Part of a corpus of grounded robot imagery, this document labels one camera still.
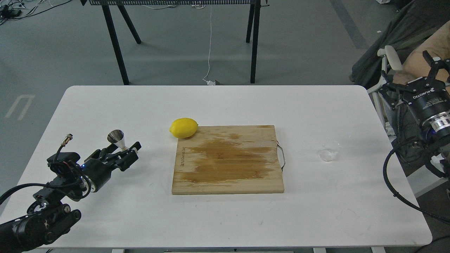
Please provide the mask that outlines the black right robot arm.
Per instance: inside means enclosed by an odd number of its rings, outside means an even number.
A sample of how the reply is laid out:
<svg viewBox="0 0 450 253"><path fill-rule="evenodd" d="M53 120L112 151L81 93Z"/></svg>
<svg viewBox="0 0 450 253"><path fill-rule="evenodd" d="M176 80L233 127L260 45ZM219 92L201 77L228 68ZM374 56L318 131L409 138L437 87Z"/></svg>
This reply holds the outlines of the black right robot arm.
<svg viewBox="0 0 450 253"><path fill-rule="evenodd" d="M387 175L387 165L394 153L403 146L419 144L423 148L420 160L425 167L435 176L449 179L448 158L440 161L441 165L443 165L442 171L431 162L432 157L437 156L441 148L448 145L450 141L450 101L449 93L446 90L449 83L437 79L439 70L444 69L449 71L449 60L432 57L426 50L423 51L423 58L430 66L428 75L411 81L407 85L389 81L386 72L384 70L381 71L381 85L377 89L378 93L391 109L395 109L400 103L405 103L420 128L418 137L407 139L389 152L384 161L383 175L384 181L394 197L431 218L449 224L448 218L425 211L405 199L395 190Z"/></svg>

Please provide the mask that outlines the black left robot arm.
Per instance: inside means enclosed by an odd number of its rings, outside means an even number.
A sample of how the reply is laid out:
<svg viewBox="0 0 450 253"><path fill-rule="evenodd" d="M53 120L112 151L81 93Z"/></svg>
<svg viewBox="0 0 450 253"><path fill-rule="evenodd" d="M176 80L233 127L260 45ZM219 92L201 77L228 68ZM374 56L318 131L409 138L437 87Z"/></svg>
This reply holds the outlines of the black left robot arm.
<svg viewBox="0 0 450 253"><path fill-rule="evenodd" d="M109 146L95 150L79 165L79 154L62 152L72 138L72 134L68 134L57 152L47 158L48 167L56 174L52 181L21 184L1 195L3 203L21 189L41 187L33 195L34 202L28 207L26 215L1 224L2 253L30 251L52 244L67 234L80 221L82 213L62 203L62 199L68 197L79 201L90 193L98 192L110 180L115 169L125 171L136 162L141 149L140 142L128 148L123 132L114 130L107 136Z"/></svg>

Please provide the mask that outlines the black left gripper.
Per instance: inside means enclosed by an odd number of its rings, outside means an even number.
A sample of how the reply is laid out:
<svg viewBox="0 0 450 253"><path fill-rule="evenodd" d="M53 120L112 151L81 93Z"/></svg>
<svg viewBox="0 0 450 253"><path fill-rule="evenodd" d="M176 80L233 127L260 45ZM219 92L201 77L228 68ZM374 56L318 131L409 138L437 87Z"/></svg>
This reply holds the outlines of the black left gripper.
<svg viewBox="0 0 450 253"><path fill-rule="evenodd" d="M111 178L115 169L126 171L138 160L137 152L141 149L140 142L135 142L125 151L114 153L118 147L110 144L103 149L95 150L84 160L81 170L91 185L92 192L98 192Z"/></svg>

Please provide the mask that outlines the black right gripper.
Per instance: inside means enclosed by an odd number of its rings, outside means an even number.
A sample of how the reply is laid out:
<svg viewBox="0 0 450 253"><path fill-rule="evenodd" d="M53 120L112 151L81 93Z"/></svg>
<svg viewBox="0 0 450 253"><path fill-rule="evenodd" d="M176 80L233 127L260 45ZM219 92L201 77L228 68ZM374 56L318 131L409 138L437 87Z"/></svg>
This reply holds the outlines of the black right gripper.
<svg viewBox="0 0 450 253"><path fill-rule="evenodd" d="M440 69L445 69L450 74L450 60L433 58L427 50L422 54L430 66L428 76L403 85L390 81L387 73L381 70L381 86L378 93L391 110L400 104L407 104L420 127L448 128L449 93L446 90L446 83L437 80L437 74Z"/></svg>

